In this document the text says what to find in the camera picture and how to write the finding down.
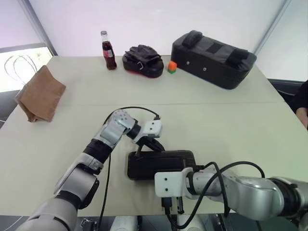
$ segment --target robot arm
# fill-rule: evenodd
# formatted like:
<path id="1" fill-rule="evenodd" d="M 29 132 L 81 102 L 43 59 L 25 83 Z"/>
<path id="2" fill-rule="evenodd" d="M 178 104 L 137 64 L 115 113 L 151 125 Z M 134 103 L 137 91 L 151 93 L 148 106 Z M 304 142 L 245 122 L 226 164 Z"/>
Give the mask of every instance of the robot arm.
<path id="1" fill-rule="evenodd" d="M 37 209 L 17 230 L 73 231 L 77 210 L 90 204 L 99 186 L 96 175 L 121 137 L 127 135 L 139 146 L 146 145 L 159 152 L 163 147 L 154 138 L 160 136 L 160 131 L 160 120 L 148 121 L 141 127 L 126 111 L 113 112 L 58 181 L 55 197 Z"/>
<path id="2" fill-rule="evenodd" d="M 214 168 L 193 172 L 159 172 L 155 174 L 155 193 L 158 197 L 198 199 L 205 185 L 216 174 Z M 308 183 L 288 178 L 239 177 L 227 170 L 222 173 L 229 207 L 253 220 L 276 216 L 297 218 L 299 227 L 308 222 Z M 223 202 L 219 180 L 210 184 L 205 193 L 213 201 Z"/>

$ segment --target table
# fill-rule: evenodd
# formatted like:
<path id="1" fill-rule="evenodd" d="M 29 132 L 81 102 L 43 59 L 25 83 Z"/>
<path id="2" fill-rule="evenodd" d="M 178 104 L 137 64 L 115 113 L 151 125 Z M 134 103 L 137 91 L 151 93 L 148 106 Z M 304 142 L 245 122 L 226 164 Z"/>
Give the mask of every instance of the table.
<path id="1" fill-rule="evenodd" d="M 74 60 L 79 64 L 82 63 L 79 60 L 89 64 L 92 67 L 89 67 L 89 73 L 92 74 L 87 75 L 85 70 L 77 77 L 79 82 L 73 81 L 74 78 L 70 75 L 60 76 L 57 63 L 59 66 L 65 66 L 67 63 L 69 66 Z M 253 82 L 256 84 L 256 89 L 253 90 L 251 86 L 251 91 L 247 91 L 246 96 L 241 96 L 240 92 L 246 92 L 241 85 L 239 87 L 242 89 L 239 90 L 224 90 L 229 93 L 229 97 L 226 93 L 224 97 L 219 96 L 218 87 L 177 70 L 176 74 L 165 73 L 162 76 L 165 79 L 174 78 L 173 89 L 181 88 L 190 91 L 189 88 L 193 84 L 198 88 L 200 84 L 205 83 L 204 96 L 211 92 L 212 99 L 197 97 L 196 102 L 193 102 L 193 96 L 188 95 L 186 103 L 181 103 L 176 95 L 174 97 L 168 95 L 165 101 L 160 96 L 155 102 L 155 98 L 150 96 L 147 103 L 147 98 L 138 99 L 135 95 L 124 95 L 115 89 L 113 92 L 111 90 L 95 93 L 90 91 L 90 84 L 87 85 L 86 80 L 80 78 L 81 76 L 90 78 L 92 86 L 95 82 L 100 82 L 100 78 L 94 78 L 94 73 L 99 74 L 99 70 L 94 70 L 94 65 L 91 65 L 92 62 L 98 61 L 101 61 L 101 58 L 52 58 L 48 67 L 56 79 L 67 85 L 53 121 L 29 123 L 18 106 L 0 130 L 0 182 L 2 184 L 0 195 L 5 198 L 1 202 L 0 215 L 30 215 L 42 202 L 52 197 L 57 180 L 83 151 L 107 115 L 128 104 L 141 105 L 159 113 L 163 123 L 162 137 L 159 141 L 167 150 L 193 151 L 198 164 L 216 161 L 222 167 L 230 162 L 247 160 L 260 165 L 267 177 L 284 176 L 308 180 L 308 177 L 302 174 L 308 162 L 306 155 L 308 133 L 256 67 L 245 80 L 248 88 Z M 134 83 L 141 84 L 135 81 L 135 78 L 154 83 L 153 85 L 144 84 L 142 92 L 167 89 L 165 85 L 172 81 L 134 76 L 125 73 L 120 64 L 118 69 L 128 79 L 133 79 L 130 79 L 133 83 L 129 85 L 130 91 L 133 92 L 137 91 L 134 89 Z M 122 78 L 115 73 L 116 71 L 110 72 L 110 75 Z M 104 82 L 106 86 L 116 86 L 117 79 L 107 81 L 109 75 L 101 75 L 101 77 L 104 79 L 102 83 Z M 190 85 L 186 85 L 187 89 L 182 81 L 175 80 L 176 77 L 189 79 Z M 164 86 L 156 81 L 165 81 Z M 119 88 L 126 91 L 121 83 L 118 82 Z M 85 85 L 83 95 L 93 99 L 88 104 L 77 95 L 82 89 L 80 86 L 82 84 Z M 259 90 L 263 92 L 262 95 L 258 96 L 258 88 L 262 88 Z M 148 112 L 140 110 L 130 109 L 129 113 L 140 123 L 153 118 Z M 127 155 L 135 150 L 136 145 L 129 138 L 123 137 L 112 153 L 106 216 L 163 214 L 160 199 L 154 193 L 154 183 L 131 181 L 126 175 Z M 106 162 L 99 175 L 101 184 L 92 203 L 86 209 L 80 210 L 79 216 L 99 216 L 107 166 Z M 235 167 L 233 170 L 240 175 L 258 176 L 258 172 L 253 167 Z M 184 199 L 186 213 L 192 211 L 195 202 Z M 198 213 L 222 211 L 223 204 L 204 198 Z"/>

